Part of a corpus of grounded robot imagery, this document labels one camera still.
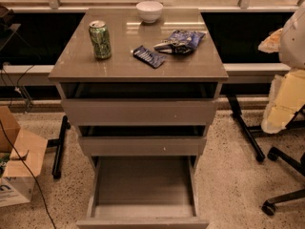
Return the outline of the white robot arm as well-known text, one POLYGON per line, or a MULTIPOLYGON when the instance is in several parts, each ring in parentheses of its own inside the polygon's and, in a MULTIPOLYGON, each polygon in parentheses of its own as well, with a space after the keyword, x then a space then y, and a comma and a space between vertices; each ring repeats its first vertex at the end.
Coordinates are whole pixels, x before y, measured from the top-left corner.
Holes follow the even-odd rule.
POLYGON ((305 8, 298 8, 284 27, 271 33, 258 49, 277 52, 280 62, 290 67, 284 76, 274 76, 261 122, 265 133, 276 134, 305 105, 305 8))

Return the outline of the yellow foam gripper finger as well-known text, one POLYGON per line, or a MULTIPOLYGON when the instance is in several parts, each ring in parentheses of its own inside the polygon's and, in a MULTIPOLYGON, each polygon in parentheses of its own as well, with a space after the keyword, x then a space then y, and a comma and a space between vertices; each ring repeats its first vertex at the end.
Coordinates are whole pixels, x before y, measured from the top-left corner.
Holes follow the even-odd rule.
POLYGON ((280 28, 277 31, 272 32, 265 40, 263 40, 259 45, 258 49, 261 52, 273 53, 278 52, 280 36, 283 29, 280 28))
POLYGON ((263 114, 262 130, 267 134, 284 130, 304 105, 305 71, 291 70, 284 76, 276 75, 263 114))

